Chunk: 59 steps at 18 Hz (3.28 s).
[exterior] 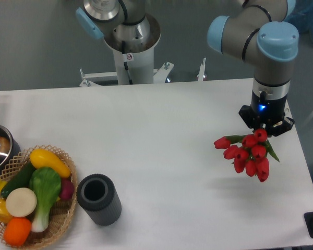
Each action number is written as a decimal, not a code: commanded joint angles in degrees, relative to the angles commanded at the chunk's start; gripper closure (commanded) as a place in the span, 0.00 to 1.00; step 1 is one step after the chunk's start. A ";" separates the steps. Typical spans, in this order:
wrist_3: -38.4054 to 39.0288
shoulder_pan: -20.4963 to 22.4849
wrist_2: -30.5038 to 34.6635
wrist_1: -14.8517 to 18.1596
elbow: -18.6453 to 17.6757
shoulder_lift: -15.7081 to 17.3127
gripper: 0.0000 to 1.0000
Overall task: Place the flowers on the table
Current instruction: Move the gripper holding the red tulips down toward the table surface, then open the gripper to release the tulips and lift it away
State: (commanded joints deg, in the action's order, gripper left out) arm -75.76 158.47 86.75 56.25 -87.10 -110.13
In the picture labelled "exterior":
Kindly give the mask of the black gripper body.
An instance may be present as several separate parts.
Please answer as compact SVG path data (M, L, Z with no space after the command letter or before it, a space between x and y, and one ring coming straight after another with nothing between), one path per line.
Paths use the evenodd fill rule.
M269 100L267 98L268 96L265 94L257 96L254 92L252 92L250 106L255 113L254 130L263 128L263 125L265 125L266 130L267 123L274 124L281 121L283 117L285 117L284 108L287 96L274 100Z

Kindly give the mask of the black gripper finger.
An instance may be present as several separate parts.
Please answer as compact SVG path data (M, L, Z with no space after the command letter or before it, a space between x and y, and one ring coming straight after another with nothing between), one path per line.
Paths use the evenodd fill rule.
M238 113L246 126L250 129L253 129L255 126L255 113L252 107L243 105Z
M290 117L283 117L283 119L279 122L276 122L274 124L267 123L266 125L266 131L268 134L268 137L277 137L283 133L286 133L290 131L295 123L295 120Z

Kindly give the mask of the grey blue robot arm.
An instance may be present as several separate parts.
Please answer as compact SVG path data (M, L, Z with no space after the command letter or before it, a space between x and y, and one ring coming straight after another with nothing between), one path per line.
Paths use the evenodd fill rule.
M292 129L285 103L298 53L298 30L285 21L294 1L241 1L234 18L216 17L207 32L208 45L255 67L251 103L239 115L247 127L264 128L269 136ZM84 1L76 18L94 39L113 51L120 85L164 82L172 69L154 69L154 47L161 31L146 12L145 1Z

